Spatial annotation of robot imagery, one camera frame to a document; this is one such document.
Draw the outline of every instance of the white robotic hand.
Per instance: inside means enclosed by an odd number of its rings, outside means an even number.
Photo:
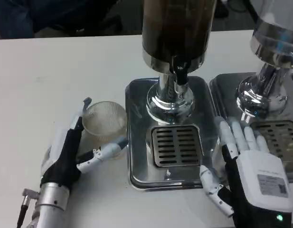
[[[229,118],[228,122],[220,116],[215,119],[219,131],[221,147],[226,146],[230,159],[236,158],[240,153],[257,151],[269,153],[265,138],[247,126],[244,133],[240,123],[235,118]],[[234,213],[230,206],[231,192],[219,183],[218,178],[205,165],[200,166],[200,180],[203,190],[211,201],[228,217]]]
[[[215,172],[200,167],[206,195],[235,227],[291,226],[293,204],[288,179],[280,158],[270,154],[265,138],[252,128],[241,128],[235,118],[216,118],[229,189]]]

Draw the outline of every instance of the robotic finger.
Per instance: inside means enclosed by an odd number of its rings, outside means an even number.
[[[101,146],[99,150],[93,149],[92,151],[79,156],[77,158],[77,168],[81,173],[87,173],[103,161],[120,153],[127,144],[127,138],[120,136],[115,141]]]

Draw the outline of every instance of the dark liquid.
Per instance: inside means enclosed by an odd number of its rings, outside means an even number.
[[[156,59],[198,58],[207,49],[216,0],[144,0],[143,47]]]

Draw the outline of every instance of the label sticker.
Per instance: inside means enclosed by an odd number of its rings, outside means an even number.
[[[263,195],[288,198],[287,188],[284,179],[258,174],[260,191]]]

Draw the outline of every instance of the metal robot arm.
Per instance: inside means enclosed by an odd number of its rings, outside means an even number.
[[[40,191],[25,189],[17,228],[23,224],[31,199],[37,200],[32,215],[30,228],[56,228],[64,224],[64,212],[70,191],[81,173],[86,173],[103,161],[115,156],[128,143],[125,137],[115,142],[102,145],[99,150],[92,150],[79,157],[76,156],[83,131],[82,114],[91,103],[84,100],[84,107],[71,122],[69,129],[60,129],[47,151],[42,163]]]

